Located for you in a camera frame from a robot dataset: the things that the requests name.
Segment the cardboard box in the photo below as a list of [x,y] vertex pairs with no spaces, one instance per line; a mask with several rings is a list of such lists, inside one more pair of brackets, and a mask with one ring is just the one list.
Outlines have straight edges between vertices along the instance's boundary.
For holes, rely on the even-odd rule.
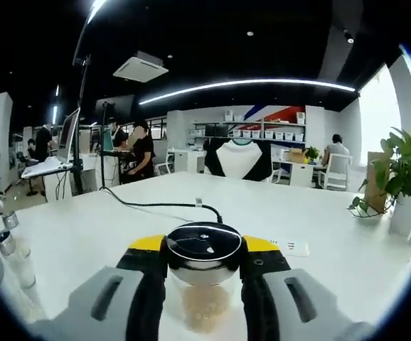
[[289,152],[289,160],[295,163],[305,163],[305,151],[298,148],[293,148]]
[[[383,213],[385,208],[385,202],[387,200],[387,193],[380,190],[376,185],[376,171],[372,164],[375,160],[385,160],[387,155],[384,153],[368,152],[368,163],[367,163],[367,180],[368,184],[365,187],[365,197],[364,200],[368,202],[368,205],[373,208],[378,213]],[[389,163],[387,164],[387,174],[389,173]]]

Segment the led light strip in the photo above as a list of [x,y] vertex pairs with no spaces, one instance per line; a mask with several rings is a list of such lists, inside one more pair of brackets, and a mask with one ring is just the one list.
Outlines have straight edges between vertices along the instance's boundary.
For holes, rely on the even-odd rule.
[[352,87],[345,87],[343,85],[337,85],[337,84],[326,83],[326,82],[319,82],[317,80],[291,80],[291,79],[284,79],[284,78],[266,79],[266,80],[233,80],[233,81],[230,81],[230,82],[220,82],[220,83],[212,83],[212,84],[207,84],[207,85],[201,85],[200,87],[190,87],[189,89],[184,89],[184,90],[171,92],[171,93],[168,93],[168,94],[163,94],[163,95],[158,96],[158,97],[154,97],[154,98],[151,98],[151,99],[146,99],[145,101],[140,102],[139,105],[144,105],[144,104],[148,104],[148,103],[151,103],[151,102],[159,101],[160,99],[177,96],[179,94],[186,94],[188,92],[195,92],[195,91],[199,91],[199,90],[212,89],[214,87],[227,87],[227,86],[230,86],[230,85],[261,84],[261,83],[317,85],[317,86],[320,86],[320,87],[330,87],[332,89],[338,89],[338,90],[349,91],[349,92],[355,92],[356,91],[356,89],[354,89]]

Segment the woman in black shirt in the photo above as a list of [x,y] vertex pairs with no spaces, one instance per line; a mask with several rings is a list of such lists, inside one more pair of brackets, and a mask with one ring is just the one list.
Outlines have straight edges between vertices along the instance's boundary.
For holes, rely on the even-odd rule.
[[149,126],[143,119],[133,124],[134,130],[129,137],[127,148],[131,150],[136,158],[137,166],[128,173],[122,174],[123,183],[151,178],[154,176],[154,141],[151,138]]

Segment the potted plant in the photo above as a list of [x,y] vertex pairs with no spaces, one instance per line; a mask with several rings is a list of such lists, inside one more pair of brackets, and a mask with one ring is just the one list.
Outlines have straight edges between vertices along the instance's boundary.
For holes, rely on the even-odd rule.
[[310,146],[306,149],[305,157],[309,159],[309,161],[316,160],[319,156],[319,150]]
[[[388,195],[388,205],[383,213],[395,205],[390,231],[409,234],[411,230],[411,134],[393,128],[388,139],[381,140],[384,157],[373,161],[375,181],[379,189]],[[368,183],[365,179],[362,186]],[[374,217],[368,214],[368,201],[355,197],[349,210],[356,210],[359,217]]]

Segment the air conditioner unit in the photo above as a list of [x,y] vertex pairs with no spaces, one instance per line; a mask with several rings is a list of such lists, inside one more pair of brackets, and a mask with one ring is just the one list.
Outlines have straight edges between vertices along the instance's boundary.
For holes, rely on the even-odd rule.
[[146,83],[168,71],[163,67],[161,59],[139,51],[134,57],[131,57],[119,67],[113,75],[127,80]]

